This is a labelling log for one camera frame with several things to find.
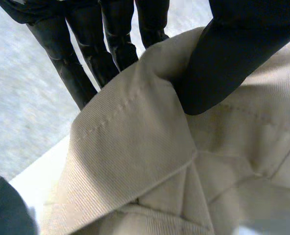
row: gray floor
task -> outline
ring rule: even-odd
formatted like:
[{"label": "gray floor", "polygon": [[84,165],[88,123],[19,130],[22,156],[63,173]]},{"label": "gray floor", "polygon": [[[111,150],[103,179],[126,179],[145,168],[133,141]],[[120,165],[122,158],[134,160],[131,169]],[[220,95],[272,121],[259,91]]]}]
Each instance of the gray floor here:
[{"label": "gray floor", "polygon": [[[166,33],[174,36],[211,18],[207,0],[171,0]],[[132,28],[141,55],[137,14]],[[0,175],[11,180],[59,142],[78,112],[45,51],[25,25],[0,8]]]}]

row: beige bag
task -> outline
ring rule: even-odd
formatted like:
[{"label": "beige bag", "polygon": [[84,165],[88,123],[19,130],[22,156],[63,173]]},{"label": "beige bag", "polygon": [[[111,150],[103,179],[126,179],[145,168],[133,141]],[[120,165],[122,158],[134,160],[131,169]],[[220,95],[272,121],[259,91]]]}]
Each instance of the beige bag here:
[{"label": "beige bag", "polygon": [[290,43],[186,116],[168,80],[202,29],[149,48],[75,119],[42,234],[228,235],[290,216]]}]

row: dark object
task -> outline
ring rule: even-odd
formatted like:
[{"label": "dark object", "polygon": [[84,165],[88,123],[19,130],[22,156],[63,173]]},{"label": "dark object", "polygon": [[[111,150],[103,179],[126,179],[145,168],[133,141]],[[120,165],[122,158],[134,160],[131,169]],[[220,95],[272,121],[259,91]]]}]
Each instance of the dark object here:
[{"label": "dark object", "polygon": [[46,50],[63,83],[82,110],[97,91],[75,54],[65,18],[57,16],[27,27]]},{"label": "dark object", "polygon": [[168,21],[169,0],[136,0],[139,27],[145,48],[169,37],[164,28]]},{"label": "dark object", "polygon": [[119,71],[103,40],[101,8],[97,0],[0,0],[17,22],[27,24],[46,50],[80,109],[97,93],[84,72],[70,41],[67,18],[84,59],[102,88]]},{"label": "dark object", "polygon": [[0,235],[36,235],[37,227],[18,192],[0,177]]},{"label": "dark object", "polygon": [[210,0],[210,4],[214,18],[204,29],[183,79],[174,84],[189,115],[224,100],[290,41],[290,1]]},{"label": "dark object", "polygon": [[104,87],[119,74],[119,71],[106,49],[100,5],[96,1],[94,6],[70,10],[66,18],[76,36],[85,62],[99,86]]},{"label": "dark object", "polygon": [[[129,67],[138,57],[131,43],[133,0],[100,0],[108,47],[120,71]],[[167,25],[169,0],[136,0],[142,43],[145,48],[169,37]]]},{"label": "dark object", "polygon": [[120,71],[138,61],[136,47],[131,43],[133,0],[100,1],[109,50]]}]

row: stitching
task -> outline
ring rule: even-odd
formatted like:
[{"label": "stitching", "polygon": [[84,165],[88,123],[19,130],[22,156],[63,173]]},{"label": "stitching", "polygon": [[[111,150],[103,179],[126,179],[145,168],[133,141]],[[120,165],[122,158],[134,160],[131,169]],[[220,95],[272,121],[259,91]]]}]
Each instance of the stitching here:
[{"label": "stitching", "polygon": [[[277,124],[277,123],[274,123],[272,122],[271,118],[266,118],[266,117],[263,117],[263,116],[259,116],[257,113],[254,113],[248,109],[245,109],[245,108],[240,108],[240,107],[237,107],[237,106],[233,106],[231,104],[222,104],[222,103],[219,103],[218,106],[221,106],[222,108],[225,108],[225,109],[229,109],[229,110],[237,110],[237,111],[240,111],[242,113],[245,113],[247,115],[251,115],[253,116],[255,119],[259,120],[259,121],[262,121],[262,122],[265,122],[267,124],[270,124],[271,126],[273,127],[281,127],[281,125]],[[283,128],[281,128],[283,131],[286,131],[288,133],[290,133],[290,130],[287,126],[283,126]]]},{"label": "stitching", "polygon": [[[113,120],[117,114],[121,113],[124,109],[126,109],[126,107],[132,103],[141,93],[141,91],[146,88],[153,85],[152,81],[148,81],[147,83],[144,83],[143,85],[141,85],[137,91],[126,101],[120,104],[118,104],[118,106],[114,109],[113,113],[111,115],[109,115],[105,120],[101,121],[97,126],[86,130],[83,134],[82,137],[79,137],[75,140],[75,144],[77,144],[79,141],[84,140],[86,137],[88,137],[89,135],[91,135],[94,131],[96,131],[98,128],[107,125],[111,120]],[[160,87],[173,87],[171,84],[163,84],[163,85],[159,85]]]}]

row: khaki cloth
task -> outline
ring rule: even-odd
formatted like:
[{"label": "khaki cloth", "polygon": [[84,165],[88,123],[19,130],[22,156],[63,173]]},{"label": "khaki cloth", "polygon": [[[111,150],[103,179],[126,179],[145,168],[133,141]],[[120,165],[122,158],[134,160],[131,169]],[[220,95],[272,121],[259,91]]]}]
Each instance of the khaki cloth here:
[{"label": "khaki cloth", "polygon": [[202,29],[149,48],[75,119],[42,234],[228,235],[290,214],[290,43],[187,116],[169,80]]}]

